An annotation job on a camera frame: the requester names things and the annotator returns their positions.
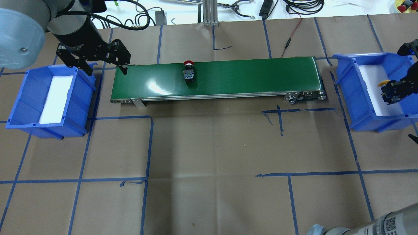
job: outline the red cap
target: red cap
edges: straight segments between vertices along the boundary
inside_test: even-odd
[[[412,5],[411,5],[411,9],[412,9],[412,10],[416,10],[416,9],[418,9],[418,2],[414,2],[414,3],[412,3]]]
[[[404,13],[406,11],[406,6],[404,5],[398,6],[398,11],[400,11],[401,13]]]
[[[194,65],[194,62],[193,62],[193,61],[191,61],[191,60],[186,60],[186,61],[184,62],[184,65],[186,65],[186,64],[192,64],[192,65]]]

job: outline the green object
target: green object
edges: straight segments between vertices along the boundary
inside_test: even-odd
[[[314,57],[196,62],[195,82],[184,81],[183,63],[117,68],[112,103],[286,95],[324,91]]]

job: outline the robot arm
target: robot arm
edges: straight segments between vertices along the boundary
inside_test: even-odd
[[[86,61],[103,60],[126,74],[130,53],[123,43],[104,42],[89,16],[71,12],[84,12],[78,0],[0,0],[0,67],[32,65],[49,29],[60,41],[56,53],[68,67],[91,75]]]
[[[403,44],[399,50],[398,55],[409,56],[415,55],[418,58],[418,39],[411,43]],[[408,95],[418,93],[418,62],[413,64],[404,78],[399,81],[388,81],[381,87],[382,98],[386,104],[394,104],[402,100]]]

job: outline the blue crate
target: blue crate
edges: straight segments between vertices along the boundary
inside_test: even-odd
[[[418,95],[410,95],[399,102],[402,114],[377,116],[366,82],[360,72],[361,65],[382,65],[389,80],[399,81],[414,64],[410,56],[393,53],[335,54],[338,59],[337,84],[347,104],[351,118],[350,128],[355,131],[404,129],[418,121]]]
[[[53,76],[73,76],[60,123],[40,124]],[[94,75],[78,68],[52,65],[27,70],[18,96],[6,123],[7,129],[19,129],[40,138],[83,136],[93,91]]]

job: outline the white bin bottom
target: white bin bottom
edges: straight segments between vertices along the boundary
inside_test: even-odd
[[[64,113],[67,93],[73,76],[54,76],[43,107],[40,124],[60,123]]]
[[[373,108],[377,116],[392,116],[403,114],[399,103],[387,105],[382,99],[382,90],[377,86],[382,81],[388,80],[383,65],[359,65],[360,73],[367,85],[367,92],[372,100]]]

